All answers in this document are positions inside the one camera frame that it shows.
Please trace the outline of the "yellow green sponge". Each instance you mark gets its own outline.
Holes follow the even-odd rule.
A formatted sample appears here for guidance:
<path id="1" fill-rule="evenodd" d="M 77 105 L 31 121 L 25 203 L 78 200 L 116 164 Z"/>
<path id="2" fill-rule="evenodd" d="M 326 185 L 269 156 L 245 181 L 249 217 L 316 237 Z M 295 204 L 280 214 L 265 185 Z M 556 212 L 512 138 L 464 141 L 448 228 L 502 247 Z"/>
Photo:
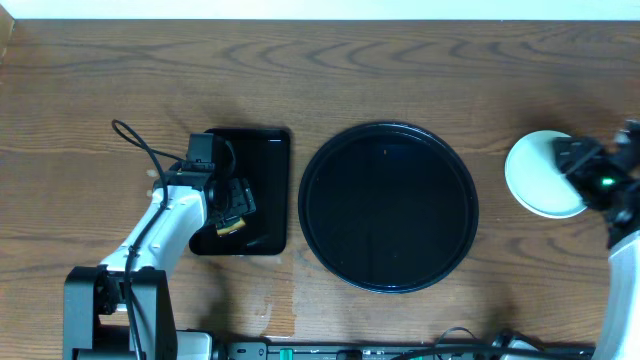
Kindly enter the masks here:
<path id="1" fill-rule="evenodd" d="M 223 237 L 233 232 L 238 231 L 246 225 L 246 222 L 242 217 L 235 217 L 226 222 L 220 222 L 216 225 L 216 233 L 218 236 Z"/>

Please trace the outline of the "light blue plate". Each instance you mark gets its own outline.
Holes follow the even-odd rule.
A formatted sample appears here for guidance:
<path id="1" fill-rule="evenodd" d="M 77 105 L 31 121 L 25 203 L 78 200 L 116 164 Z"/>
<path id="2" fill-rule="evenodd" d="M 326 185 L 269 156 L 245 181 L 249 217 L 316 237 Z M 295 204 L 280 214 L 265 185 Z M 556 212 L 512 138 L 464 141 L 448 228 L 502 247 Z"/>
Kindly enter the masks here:
<path id="1" fill-rule="evenodd" d="M 569 135 L 541 130 L 520 138 L 504 165 L 507 187 L 532 213 L 551 219 L 576 216 L 586 209 L 582 198 L 555 165 L 552 141 Z"/>

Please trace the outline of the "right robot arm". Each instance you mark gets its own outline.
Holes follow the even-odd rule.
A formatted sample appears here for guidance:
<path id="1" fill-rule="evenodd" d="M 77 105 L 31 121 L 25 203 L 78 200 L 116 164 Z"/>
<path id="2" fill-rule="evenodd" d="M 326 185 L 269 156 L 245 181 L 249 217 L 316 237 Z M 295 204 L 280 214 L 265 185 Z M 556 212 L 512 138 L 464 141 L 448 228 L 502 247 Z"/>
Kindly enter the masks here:
<path id="1" fill-rule="evenodd" d="M 639 357 L 639 122 L 629 120 L 609 152 L 590 137 L 552 140 L 555 166 L 582 203 L 603 215 L 607 226 L 609 296 L 593 357 Z"/>

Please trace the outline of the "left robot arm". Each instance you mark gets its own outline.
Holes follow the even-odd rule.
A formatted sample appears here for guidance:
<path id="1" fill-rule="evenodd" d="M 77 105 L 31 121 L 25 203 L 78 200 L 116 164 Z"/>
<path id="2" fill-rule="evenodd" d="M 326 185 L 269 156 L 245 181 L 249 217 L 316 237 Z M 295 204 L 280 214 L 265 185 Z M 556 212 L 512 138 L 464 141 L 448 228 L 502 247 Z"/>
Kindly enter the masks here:
<path id="1" fill-rule="evenodd" d="M 178 330 L 168 282 L 191 238 L 216 238 L 256 210 L 248 183 L 234 177 L 232 143 L 193 134 L 185 159 L 161 173 L 151 203 L 126 240 L 100 264 L 75 267 L 64 283 L 66 359 L 217 359 L 212 335 Z"/>

